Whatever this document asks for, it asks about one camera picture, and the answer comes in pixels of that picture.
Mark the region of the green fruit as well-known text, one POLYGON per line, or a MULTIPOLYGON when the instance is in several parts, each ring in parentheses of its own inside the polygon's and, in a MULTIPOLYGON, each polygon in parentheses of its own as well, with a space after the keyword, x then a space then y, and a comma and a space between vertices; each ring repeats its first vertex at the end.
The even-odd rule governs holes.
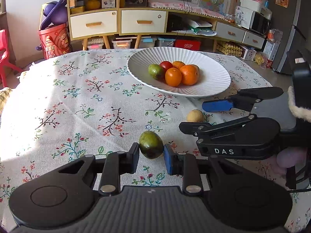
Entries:
POLYGON ((140 152, 148 159, 156 159, 163 153, 163 141, 153 131, 145 131, 139 138, 140 152))
POLYGON ((162 79, 165 75, 164 69, 158 64, 149 65, 148 73, 153 79, 156 79, 156 80, 162 79))

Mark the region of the tan fruit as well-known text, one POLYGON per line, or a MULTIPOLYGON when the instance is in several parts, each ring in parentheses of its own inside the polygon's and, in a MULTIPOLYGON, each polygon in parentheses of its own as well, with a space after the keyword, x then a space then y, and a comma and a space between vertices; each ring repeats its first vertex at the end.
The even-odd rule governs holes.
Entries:
POLYGON ((197 65, 195 65, 195 64, 191 64, 191 65, 196 68, 196 70, 197 70, 197 72, 199 74, 200 73, 200 68, 197 65))
POLYGON ((204 115, 200 110, 192 110, 187 115, 187 122, 201 123, 204 121, 204 115))

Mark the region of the white ribbed plate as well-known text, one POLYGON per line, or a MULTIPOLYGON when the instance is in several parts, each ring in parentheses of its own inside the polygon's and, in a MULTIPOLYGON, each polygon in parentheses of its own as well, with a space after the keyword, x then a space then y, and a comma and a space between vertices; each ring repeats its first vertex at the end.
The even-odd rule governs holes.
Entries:
POLYGON ((229 73, 217 61, 182 48, 140 50, 128 59, 127 69, 145 86, 177 96, 213 96, 224 92, 231 84, 229 73))

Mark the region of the large orange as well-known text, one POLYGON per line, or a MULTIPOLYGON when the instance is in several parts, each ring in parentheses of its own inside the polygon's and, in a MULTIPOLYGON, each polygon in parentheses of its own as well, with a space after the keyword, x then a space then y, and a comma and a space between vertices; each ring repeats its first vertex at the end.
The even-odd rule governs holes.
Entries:
POLYGON ((199 74, 195 67, 192 65, 185 65, 180 68, 182 74, 182 84, 187 86, 192 86, 197 83, 199 80, 199 74))

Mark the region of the floral tablecloth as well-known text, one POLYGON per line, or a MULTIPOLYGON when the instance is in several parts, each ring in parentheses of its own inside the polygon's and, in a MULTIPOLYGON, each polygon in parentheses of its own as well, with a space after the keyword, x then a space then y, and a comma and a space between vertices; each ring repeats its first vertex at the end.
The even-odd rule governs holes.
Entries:
MULTIPOLYGON (((80 51, 32 64, 13 89, 1 116, 1 226, 16 223, 8 201, 13 191, 72 162, 93 154, 102 159, 127 151, 144 131, 158 134, 175 152, 201 157, 196 139, 178 125, 205 99, 160 93, 128 72, 136 50, 80 51)), ((228 71, 232 83, 224 98, 242 88, 271 84, 234 57, 204 53, 228 71)), ((121 185, 181 186, 181 176, 169 176, 163 155, 149 160, 140 154, 136 173, 121 176, 121 185)))

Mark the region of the back orange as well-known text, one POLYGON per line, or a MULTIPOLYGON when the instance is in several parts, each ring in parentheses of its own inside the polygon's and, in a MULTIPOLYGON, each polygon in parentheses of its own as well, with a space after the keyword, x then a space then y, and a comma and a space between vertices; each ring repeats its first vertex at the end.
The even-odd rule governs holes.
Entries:
POLYGON ((172 62, 172 65, 173 65, 173 67, 175 67, 176 69, 179 70, 180 68, 185 66, 185 63, 182 61, 174 61, 174 62, 172 62))

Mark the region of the red box under cabinet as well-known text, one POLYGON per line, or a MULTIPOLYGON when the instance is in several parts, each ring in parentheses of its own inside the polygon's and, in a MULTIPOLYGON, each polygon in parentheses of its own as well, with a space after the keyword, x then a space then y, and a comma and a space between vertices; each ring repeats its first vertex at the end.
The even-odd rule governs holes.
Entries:
POLYGON ((174 47, 184 48, 187 50, 200 50, 201 41, 192 40, 192 39, 176 39, 174 47))

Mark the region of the white microwave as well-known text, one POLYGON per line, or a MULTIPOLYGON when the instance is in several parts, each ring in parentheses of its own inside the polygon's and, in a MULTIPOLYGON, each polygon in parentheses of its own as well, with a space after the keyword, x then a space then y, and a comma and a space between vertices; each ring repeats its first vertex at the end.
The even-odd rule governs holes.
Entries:
POLYGON ((240 0, 235 8, 236 23, 262 35, 269 31, 272 14, 270 9, 254 0, 240 0))

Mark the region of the pink cloth runner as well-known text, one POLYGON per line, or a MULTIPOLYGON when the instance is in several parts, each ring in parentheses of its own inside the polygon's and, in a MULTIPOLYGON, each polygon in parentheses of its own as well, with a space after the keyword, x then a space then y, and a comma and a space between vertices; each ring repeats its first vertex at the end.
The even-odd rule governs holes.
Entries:
POLYGON ((148 2, 149 7, 157 8, 157 9, 169 9, 169 10, 181 10, 184 12, 191 12, 201 15, 207 15, 219 19, 225 19, 223 15, 218 12, 214 12, 209 9, 200 8, 197 6, 192 6, 186 2, 184 3, 160 3, 160 2, 148 2))

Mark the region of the grey refrigerator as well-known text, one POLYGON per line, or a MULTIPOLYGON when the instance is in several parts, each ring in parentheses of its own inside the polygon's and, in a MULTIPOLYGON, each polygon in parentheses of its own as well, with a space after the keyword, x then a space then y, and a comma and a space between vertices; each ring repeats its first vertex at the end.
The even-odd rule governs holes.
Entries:
POLYGON ((271 28, 283 32, 272 69, 291 74, 287 52, 300 47, 310 50, 310 0, 268 0, 272 11, 271 28))

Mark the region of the clear storage bin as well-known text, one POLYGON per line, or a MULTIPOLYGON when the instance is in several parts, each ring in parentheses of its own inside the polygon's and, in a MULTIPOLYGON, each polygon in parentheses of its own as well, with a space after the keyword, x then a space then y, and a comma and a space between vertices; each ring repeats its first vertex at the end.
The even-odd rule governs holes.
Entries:
POLYGON ((119 39, 112 41, 114 49, 130 49, 132 39, 119 39))

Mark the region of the woven beige cushion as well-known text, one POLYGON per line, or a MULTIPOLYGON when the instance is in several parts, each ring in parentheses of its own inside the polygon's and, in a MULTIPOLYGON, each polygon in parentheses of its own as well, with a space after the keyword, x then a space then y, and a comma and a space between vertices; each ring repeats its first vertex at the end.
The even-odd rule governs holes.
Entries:
POLYGON ((3 112, 3 109, 12 91, 13 90, 9 87, 5 87, 0 91, 0 114, 3 112))

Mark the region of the wooden sideboard cabinet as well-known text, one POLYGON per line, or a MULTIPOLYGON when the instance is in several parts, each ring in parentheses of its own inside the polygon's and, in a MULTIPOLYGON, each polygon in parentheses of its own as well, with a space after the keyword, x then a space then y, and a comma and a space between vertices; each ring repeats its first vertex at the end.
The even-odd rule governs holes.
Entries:
POLYGON ((97 10, 73 13, 71 5, 74 1, 67 0, 70 39, 72 41, 81 40, 83 50, 87 50, 87 41, 92 37, 101 37, 104 46, 110 48, 108 37, 116 34, 136 36, 136 48, 139 47, 142 36, 146 35, 196 36, 190 30, 171 30, 168 27, 168 22, 172 16, 198 18, 210 23, 212 30, 216 32, 215 36, 211 36, 215 46, 219 41, 231 41, 261 49, 265 41, 263 35, 246 30, 226 18, 219 19, 191 12, 186 13, 181 10, 157 9, 149 6, 124 8, 120 6, 120 0, 115 0, 115 5, 111 8, 101 7, 97 10))

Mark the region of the yellow pumpkin ornament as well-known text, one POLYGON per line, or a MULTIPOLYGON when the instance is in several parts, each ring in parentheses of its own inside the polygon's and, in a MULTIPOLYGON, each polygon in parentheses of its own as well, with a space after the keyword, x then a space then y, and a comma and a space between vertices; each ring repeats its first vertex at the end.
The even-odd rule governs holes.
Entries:
POLYGON ((85 3, 86 10, 97 10, 101 8, 101 1, 100 0, 88 0, 85 3))

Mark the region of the purple toy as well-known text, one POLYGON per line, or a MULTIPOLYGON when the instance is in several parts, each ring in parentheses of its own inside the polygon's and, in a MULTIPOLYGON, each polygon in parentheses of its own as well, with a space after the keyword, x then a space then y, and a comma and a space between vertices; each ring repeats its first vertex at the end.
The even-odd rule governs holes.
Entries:
POLYGON ((67 22, 67 0, 52 1, 42 5, 41 16, 45 18, 40 19, 40 30, 45 30, 51 24, 61 25, 67 22))

